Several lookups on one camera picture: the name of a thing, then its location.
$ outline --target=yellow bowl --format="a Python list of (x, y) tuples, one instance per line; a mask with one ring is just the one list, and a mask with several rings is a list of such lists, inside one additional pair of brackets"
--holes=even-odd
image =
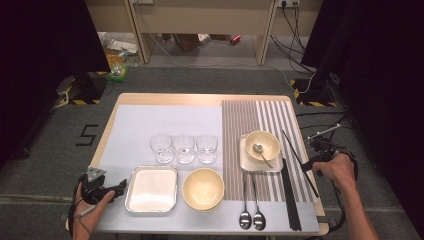
[(211, 210), (224, 197), (224, 181), (216, 171), (210, 168), (199, 168), (185, 179), (183, 197), (186, 203), (195, 210)]
[(246, 137), (246, 151), (251, 157), (259, 161), (263, 161), (263, 158), (260, 153), (253, 149), (255, 143), (262, 145), (264, 150), (262, 155), (267, 160), (276, 158), (281, 151), (280, 141), (271, 133), (265, 131), (252, 132)]

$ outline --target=rectangular tray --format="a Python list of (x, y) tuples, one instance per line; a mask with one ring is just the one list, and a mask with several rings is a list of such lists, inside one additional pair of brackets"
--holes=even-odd
[(170, 211), (177, 195), (177, 169), (172, 166), (140, 166), (134, 169), (125, 207), (130, 212)]

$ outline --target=spoon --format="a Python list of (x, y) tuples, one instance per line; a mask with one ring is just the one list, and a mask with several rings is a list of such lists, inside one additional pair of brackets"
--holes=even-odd
[(262, 155), (262, 153), (264, 151), (264, 148), (262, 147), (261, 144), (259, 144), (259, 143), (253, 144), (253, 150), (255, 150), (255, 152), (261, 154), (261, 157), (263, 158), (263, 160), (266, 163), (266, 165), (268, 165), (268, 167), (274, 168), (274, 167), (271, 166), (271, 164), (269, 164), (268, 160), (264, 157), (264, 155)]
[(253, 225), (255, 226), (256, 230), (262, 231), (264, 230), (266, 226), (266, 220), (265, 220), (265, 216), (261, 213), (261, 211), (259, 211), (258, 197), (256, 196), (256, 183), (255, 183), (255, 178), (253, 177), (252, 177), (252, 182), (253, 182), (253, 192), (255, 193), (256, 208), (257, 208), (257, 211), (255, 215), (253, 216)]
[(243, 172), (243, 197), (244, 197), (244, 211), (240, 214), (240, 227), (247, 230), (252, 226), (252, 217), (247, 211), (246, 207), (246, 174)]

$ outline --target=drinking glass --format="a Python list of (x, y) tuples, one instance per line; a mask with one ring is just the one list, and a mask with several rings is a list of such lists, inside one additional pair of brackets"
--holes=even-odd
[(202, 163), (212, 163), (216, 159), (218, 139), (210, 134), (204, 134), (197, 138), (197, 158)]
[(194, 138), (187, 134), (181, 134), (174, 138), (173, 146), (175, 155), (180, 163), (187, 164), (194, 159)]
[(150, 140), (150, 148), (155, 153), (156, 160), (160, 163), (168, 163), (174, 158), (172, 138), (165, 133), (154, 136)]

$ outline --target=chopsticks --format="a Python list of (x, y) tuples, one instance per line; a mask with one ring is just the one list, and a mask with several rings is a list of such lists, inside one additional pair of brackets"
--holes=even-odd
[(287, 213), (289, 215), (289, 225), (294, 231), (302, 231), (300, 225), (299, 213), (297, 212), (296, 200), (293, 195), (293, 188), (290, 181), (289, 170), (287, 167), (287, 161), (283, 158), (284, 167), (281, 170), (281, 176), (283, 178), (284, 194), (286, 196)]
[[(293, 151), (293, 154), (294, 154), (294, 156), (296, 157), (297, 162), (299, 163), (299, 165), (300, 165), (300, 166), (302, 166), (302, 162), (300, 161), (299, 156), (297, 156), (296, 151), (294, 150), (294, 147), (293, 147), (293, 145), (291, 144), (289, 137), (287, 137), (286, 132), (284, 132), (284, 130), (281, 130), (281, 131), (283, 132), (284, 137), (286, 137), (286, 140), (287, 140), (287, 142), (289, 143), (290, 148), (291, 148), (291, 150)], [(318, 192), (317, 192), (317, 190), (315, 189), (314, 185), (312, 184), (311, 179), (309, 178), (308, 174), (307, 174), (305, 171), (303, 171), (303, 169), (302, 169), (302, 172), (303, 172), (303, 174), (305, 175), (306, 180), (308, 180), (309, 186), (311, 186), (312, 191), (314, 191), (315, 197), (319, 198)]]

